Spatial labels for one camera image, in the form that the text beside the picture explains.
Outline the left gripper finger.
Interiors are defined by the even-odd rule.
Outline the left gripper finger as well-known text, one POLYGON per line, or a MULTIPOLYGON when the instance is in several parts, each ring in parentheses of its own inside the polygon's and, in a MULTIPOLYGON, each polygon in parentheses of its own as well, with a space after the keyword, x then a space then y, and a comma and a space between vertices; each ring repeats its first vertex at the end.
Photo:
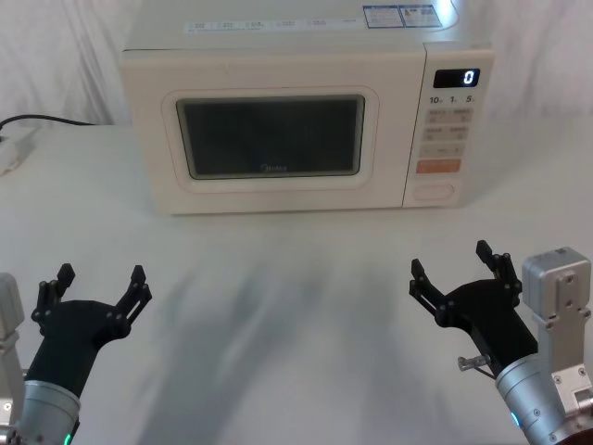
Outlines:
POLYGON ((145 270, 141 265, 135 265, 128 288, 107 313, 107 320, 110 324, 132 325, 151 299, 145 270))
POLYGON ((43 325, 51 311, 60 303, 66 290, 75 278, 75 272, 70 263, 63 263, 57 272, 57 277, 50 281, 42 281, 38 285, 38 297, 32 320, 43 325))

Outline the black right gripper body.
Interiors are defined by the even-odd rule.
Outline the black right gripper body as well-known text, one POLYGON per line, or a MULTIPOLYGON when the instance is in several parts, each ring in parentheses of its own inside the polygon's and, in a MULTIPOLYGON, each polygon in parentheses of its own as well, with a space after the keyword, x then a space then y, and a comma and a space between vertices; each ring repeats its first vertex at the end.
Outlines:
POLYGON ((435 321, 470 336, 489 369, 498 376, 508 365, 535 354, 535 337, 517 313, 522 284, 518 280, 478 280, 441 295, 435 303, 435 321))

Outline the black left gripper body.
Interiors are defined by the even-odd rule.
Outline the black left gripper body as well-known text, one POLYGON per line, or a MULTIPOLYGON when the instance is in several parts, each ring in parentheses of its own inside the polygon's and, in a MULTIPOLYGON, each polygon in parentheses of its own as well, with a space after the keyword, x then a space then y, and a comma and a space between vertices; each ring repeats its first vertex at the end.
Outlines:
POLYGON ((98 352, 127 337, 130 321, 116 306, 73 300, 37 308, 32 319, 43 337, 25 380, 49 383, 80 397, 98 352))

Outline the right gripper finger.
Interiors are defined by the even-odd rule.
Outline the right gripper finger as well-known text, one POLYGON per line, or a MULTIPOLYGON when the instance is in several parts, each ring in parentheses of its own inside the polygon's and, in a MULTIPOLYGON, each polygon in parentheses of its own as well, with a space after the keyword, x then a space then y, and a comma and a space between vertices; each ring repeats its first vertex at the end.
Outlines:
POLYGON ((411 261, 410 272, 409 294, 434 317, 437 324, 449 324, 449 298, 430 282, 418 259, 411 261))
POLYGON ((511 255, 508 252, 503 254, 494 253, 485 240, 479 240, 476 243, 475 253, 494 275, 494 278, 503 284, 504 290, 510 295, 511 302, 519 302, 519 295, 523 291, 523 285, 517 276, 511 255))

